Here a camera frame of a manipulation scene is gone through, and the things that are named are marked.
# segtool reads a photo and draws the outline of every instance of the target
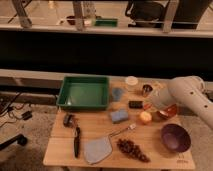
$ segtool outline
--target grapes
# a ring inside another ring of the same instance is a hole
[[[150,159],[145,154],[143,154],[140,147],[135,145],[131,140],[119,139],[117,141],[117,146],[119,150],[127,156],[138,159],[142,162],[150,162]]]

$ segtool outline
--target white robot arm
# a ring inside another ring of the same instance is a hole
[[[200,77],[176,77],[166,88],[153,91],[149,98],[159,110],[181,103],[213,129],[213,103],[202,94],[204,90],[204,81]]]

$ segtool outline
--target small cup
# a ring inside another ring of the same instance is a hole
[[[125,79],[126,89],[130,92],[133,92],[138,85],[138,79],[134,76],[126,77]]]

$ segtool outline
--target wooden table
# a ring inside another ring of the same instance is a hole
[[[78,159],[74,157],[73,150],[74,130],[63,126],[63,118],[66,112],[62,110],[58,111],[43,161],[44,165],[162,170],[195,169],[190,150],[181,154],[170,152],[162,144],[160,138],[160,131],[163,125],[168,123],[180,124],[178,116],[167,121],[159,121],[154,117],[155,121],[149,125],[142,125],[138,119],[141,110],[128,108],[129,100],[146,101],[146,99],[140,95],[140,89],[138,88],[136,92],[130,93],[125,90],[125,85],[122,82],[111,82],[110,88],[112,87],[120,87],[124,89],[125,93],[119,102],[111,102],[106,111],[74,112],[78,125],[82,130],[80,155]],[[119,124],[113,124],[109,118],[109,113],[122,108],[128,111],[130,119]],[[89,165],[85,161],[83,156],[83,143],[85,141],[106,136],[134,122],[137,124],[136,129],[111,138],[113,152],[105,160],[94,165]],[[116,146],[116,141],[119,138],[131,139],[140,145],[142,151],[151,159],[151,162],[143,163],[135,159],[127,158]]]

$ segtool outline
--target cable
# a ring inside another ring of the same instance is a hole
[[[0,125],[0,128],[2,128],[5,124],[14,124],[16,122],[17,122],[17,119],[15,121],[13,121],[13,122],[6,121],[6,122],[4,122],[3,124]]]
[[[8,109],[11,107],[11,105],[13,104],[13,102],[21,95],[22,93],[18,93],[7,105],[7,107],[5,109],[3,109],[3,111],[1,111],[0,113],[0,117],[5,116],[5,112],[8,111]]]
[[[27,105],[27,104],[29,104],[29,107],[31,107],[31,102],[24,102],[24,103],[22,104],[22,106],[20,106],[20,107],[13,106],[13,108],[14,108],[15,110],[21,110],[21,109],[23,109],[24,106]]]

